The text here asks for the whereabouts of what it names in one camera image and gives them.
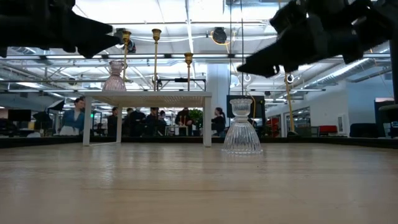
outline wooden surface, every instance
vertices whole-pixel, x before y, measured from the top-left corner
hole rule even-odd
[[[88,92],[110,105],[131,107],[203,107],[205,97],[211,98],[209,91],[99,91]]]
[[[2,149],[1,223],[398,223],[398,151],[263,146]]]

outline ribbed glass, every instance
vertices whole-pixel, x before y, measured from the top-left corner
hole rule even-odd
[[[233,154],[261,153],[261,144],[256,130],[248,121],[252,100],[235,99],[229,103],[232,105],[235,119],[225,137],[223,151]]]
[[[112,61],[109,65],[111,76],[105,82],[102,91],[127,91],[123,78],[120,77],[124,63],[122,61]]]

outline woman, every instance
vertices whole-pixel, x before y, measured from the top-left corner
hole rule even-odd
[[[78,136],[83,130],[85,114],[81,110],[85,107],[85,102],[81,98],[75,100],[75,108],[64,112],[62,117],[61,136]]]
[[[218,136],[224,137],[224,128],[225,128],[226,119],[223,109],[216,108],[214,110],[214,114],[216,115],[216,117],[211,120],[211,122],[213,123],[212,130],[216,130]]]

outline ceiling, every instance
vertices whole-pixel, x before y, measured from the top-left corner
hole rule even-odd
[[[263,49],[276,40],[275,30],[269,26],[268,20],[279,8],[277,0],[243,0],[242,11],[240,1],[232,0],[232,6],[225,4],[226,0],[76,0],[73,11],[81,16],[100,22],[111,24],[114,28],[126,28],[132,32],[136,55],[154,54],[154,41],[152,29],[162,30],[159,40],[160,54],[237,54],[250,55]],[[226,45],[216,44],[211,38],[211,32],[215,27],[224,27],[228,39]],[[386,44],[375,48],[375,53],[388,53]],[[32,48],[9,48],[10,56],[31,55],[68,55],[60,49],[43,51]],[[117,47],[101,52],[102,55],[121,55],[122,50]],[[377,67],[382,69],[389,66],[387,58],[379,58],[379,65],[370,65],[361,68],[358,64],[350,68],[353,75],[366,69]],[[48,60],[29,60],[28,58],[14,60],[0,60],[0,78],[3,80],[92,80],[92,83],[41,83],[44,88],[57,88],[67,90],[81,90],[87,88],[101,88],[100,80],[109,76],[108,59],[95,58],[86,60],[83,58],[65,59],[56,58]],[[147,58],[130,58],[127,61],[129,67],[126,76],[130,80],[127,88],[150,89],[154,74],[153,56]],[[157,61],[157,74],[160,78],[187,77],[187,64],[183,58],[160,58]],[[209,63],[229,64],[228,57],[194,59],[191,70],[191,78],[206,78]],[[336,75],[330,75],[337,69],[345,67],[342,58],[324,60],[312,65],[304,65],[294,72],[296,77],[294,87],[312,85],[312,88],[324,88],[333,82],[337,82]],[[232,75],[239,75],[236,67],[242,64],[242,56],[234,58],[232,63]],[[232,83],[231,87],[240,89],[239,81]],[[34,85],[12,84],[7,88],[36,88]],[[186,89],[186,83],[170,82],[164,89]],[[201,90],[200,84],[191,83],[192,90]],[[273,78],[253,77],[246,88],[284,88],[284,72]]]

